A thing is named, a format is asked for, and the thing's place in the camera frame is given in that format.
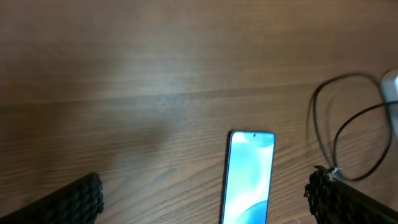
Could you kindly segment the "Samsung Galaxy smartphone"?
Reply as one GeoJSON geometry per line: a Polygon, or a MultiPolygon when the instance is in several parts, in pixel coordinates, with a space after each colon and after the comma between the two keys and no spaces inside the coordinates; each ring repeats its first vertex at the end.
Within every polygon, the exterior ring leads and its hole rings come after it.
{"type": "Polygon", "coordinates": [[[267,223],[275,134],[229,132],[223,176],[220,223],[267,223]]]}

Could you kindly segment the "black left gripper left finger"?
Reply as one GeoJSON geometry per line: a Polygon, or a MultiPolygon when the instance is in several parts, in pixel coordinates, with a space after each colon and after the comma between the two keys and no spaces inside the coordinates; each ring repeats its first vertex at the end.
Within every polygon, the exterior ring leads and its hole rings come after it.
{"type": "Polygon", "coordinates": [[[8,224],[94,224],[104,210],[103,183],[92,172],[1,217],[8,224]]]}

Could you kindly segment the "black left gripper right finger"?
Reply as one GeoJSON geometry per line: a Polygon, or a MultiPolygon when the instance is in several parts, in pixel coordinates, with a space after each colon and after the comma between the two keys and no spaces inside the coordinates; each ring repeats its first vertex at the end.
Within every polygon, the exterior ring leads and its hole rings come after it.
{"type": "Polygon", "coordinates": [[[315,166],[304,197],[318,224],[397,224],[397,212],[315,166]]]}

